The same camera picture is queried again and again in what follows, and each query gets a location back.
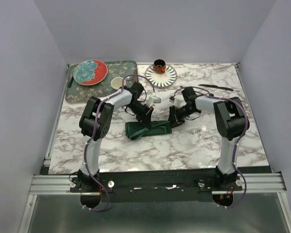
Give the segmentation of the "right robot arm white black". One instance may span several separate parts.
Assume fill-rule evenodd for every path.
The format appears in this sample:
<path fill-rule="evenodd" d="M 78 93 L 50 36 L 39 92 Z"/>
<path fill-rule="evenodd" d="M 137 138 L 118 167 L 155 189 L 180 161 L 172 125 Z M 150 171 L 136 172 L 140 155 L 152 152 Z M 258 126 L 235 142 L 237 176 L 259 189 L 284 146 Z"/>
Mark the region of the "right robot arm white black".
<path fill-rule="evenodd" d="M 185 105 L 169 107 L 168 121 L 172 128 L 185 123 L 185 118 L 203 111 L 215 115 L 216 127 L 222 137 L 221 155 L 217 165 L 219 175 L 213 178 L 214 186 L 225 190 L 231 185 L 228 175 L 237 171 L 236 157 L 238 144 L 249 129 L 250 123 L 246 111 L 238 97 L 231 99 L 215 97 L 209 91 L 204 95 L 197 95 L 195 87 L 182 87 L 181 91 Z"/>

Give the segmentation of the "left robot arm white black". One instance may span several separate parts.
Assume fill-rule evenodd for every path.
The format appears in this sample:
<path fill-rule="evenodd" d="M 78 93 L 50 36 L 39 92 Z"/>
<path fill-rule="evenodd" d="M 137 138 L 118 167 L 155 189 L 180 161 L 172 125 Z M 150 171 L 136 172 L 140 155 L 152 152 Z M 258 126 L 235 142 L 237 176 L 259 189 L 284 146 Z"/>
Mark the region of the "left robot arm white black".
<path fill-rule="evenodd" d="M 153 108 L 141 104 L 138 99 L 144 91 L 140 83 L 131 87 L 119 88 L 115 93 L 104 98 L 91 97 L 81 116 L 79 127 L 85 139 L 82 166 L 80 171 L 85 176 L 81 186 L 88 192 L 97 188 L 98 180 L 93 177 L 99 171 L 98 158 L 102 139 L 110 129 L 113 112 L 124 106 L 130 108 L 137 121 L 145 128 L 151 129 L 151 115 Z"/>

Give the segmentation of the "dark green cloth napkin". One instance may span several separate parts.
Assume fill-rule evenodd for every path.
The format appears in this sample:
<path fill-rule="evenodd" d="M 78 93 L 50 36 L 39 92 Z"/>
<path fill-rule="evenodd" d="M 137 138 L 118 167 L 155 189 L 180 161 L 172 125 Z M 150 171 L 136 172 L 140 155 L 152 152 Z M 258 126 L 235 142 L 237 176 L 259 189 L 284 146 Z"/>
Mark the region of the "dark green cloth napkin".
<path fill-rule="evenodd" d="M 159 136 L 172 133 L 171 124 L 166 120 L 152 121 L 151 129 L 146 128 L 141 122 L 125 123 L 125 134 L 130 140 L 137 140 L 141 137 Z"/>

